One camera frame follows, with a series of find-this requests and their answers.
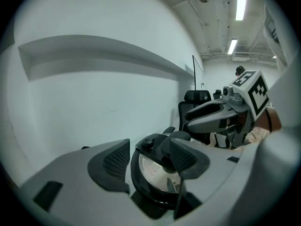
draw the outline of office chair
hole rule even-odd
[[[180,116],[180,131],[188,132],[192,138],[199,140],[206,145],[210,144],[210,133],[192,133],[189,132],[185,126],[186,120],[185,115],[191,109],[202,105],[208,101],[211,101],[211,96],[208,90],[188,90],[184,96],[184,101],[179,103],[179,116]]]
[[[221,97],[221,95],[222,95],[221,90],[220,90],[220,89],[217,89],[217,90],[215,91],[215,93],[213,94],[213,99],[214,99],[214,100],[217,100],[217,99],[219,99],[219,98]]]

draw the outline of ceiling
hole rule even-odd
[[[248,52],[257,63],[274,65],[273,53],[263,36],[264,0],[247,0],[243,21],[236,21],[236,0],[164,0],[194,39],[204,60],[226,57],[231,40],[235,52]]]

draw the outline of air conditioner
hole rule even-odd
[[[236,52],[232,54],[232,61],[247,61],[251,58],[249,53]]]

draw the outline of textured grip pad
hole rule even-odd
[[[182,180],[198,178],[210,165],[207,155],[173,138],[170,139],[170,159]]]
[[[170,159],[174,165],[175,170],[180,173],[183,170],[190,168],[193,164],[196,163],[197,158],[186,151],[176,143],[172,143],[170,146]]]
[[[129,161],[130,148],[127,144],[124,144],[104,158],[103,168],[108,174],[124,182]]]
[[[129,193],[128,184],[125,183],[129,161],[130,140],[125,139],[95,155],[88,163],[88,173],[93,181],[107,191]]]

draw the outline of metal disc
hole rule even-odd
[[[168,193],[179,193],[181,178],[175,171],[166,172],[161,165],[140,154],[139,167],[144,178],[155,188]]]

